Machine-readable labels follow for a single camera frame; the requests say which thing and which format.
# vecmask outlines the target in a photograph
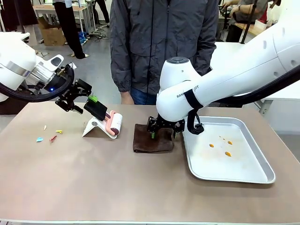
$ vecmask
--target cardboard box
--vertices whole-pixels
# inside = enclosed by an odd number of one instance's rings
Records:
[[[48,24],[43,17],[38,18],[38,26],[46,46],[63,46],[65,44],[66,39],[60,26]]]

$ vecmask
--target brown towel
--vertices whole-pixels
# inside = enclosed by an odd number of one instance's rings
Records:
[[[136,124],[133,139],[135,153],[170,152],[173,150],[172,129],[160,129],[154,139],[147,131],[147,125]]]

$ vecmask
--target small yellow object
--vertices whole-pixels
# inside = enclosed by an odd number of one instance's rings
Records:
[[[225,152],[225,155],[231,157],[231,154],[230,154],[230,152],[228,152],[228,151]]]

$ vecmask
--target floor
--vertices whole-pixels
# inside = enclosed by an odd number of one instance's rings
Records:
[[[40,33],[38,29],[35,29],[37,33],[37,39],[39,39]],[[50,59],[57,54],[61,54],[65,60],[64,64],[74,62],[77,66],[75,70],[75,77],[81,78],[85,82],[92,85],[93,93],[98,96],[99,101],[103,104],[119,104],[120,95],[118,89],[113,83],[110,71],[110,40],[109,29],[103,28],[103,34],[106,35],[105,39],[95,41],[89,40],[84,46],[83,51],[89,54],[90,57],[83,60],[72,58],[72,53],[68,45],[63,47],[56,46],[44,46],[40,44],[35,47],[36,50],[42,52],[48,52],[49,55],[44,59]],[[84,102],[86,98],[78,98],[77,101]],[[14,118],[14,116],[0,116],[0,132],[8,125],[8,123]],[[287,147],[292,151],[295,157],[300,161],[300,138],[299,135],[280,135],[280,138],[285,142]]]

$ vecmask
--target metal tray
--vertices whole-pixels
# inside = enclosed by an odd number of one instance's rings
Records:
[[[228,117],[200,117],[200,120],[203,133],[193,135],[187,127],[183,132],[188,166],[194,176],[260,184],[275,181],[273,169],[241,120]]]

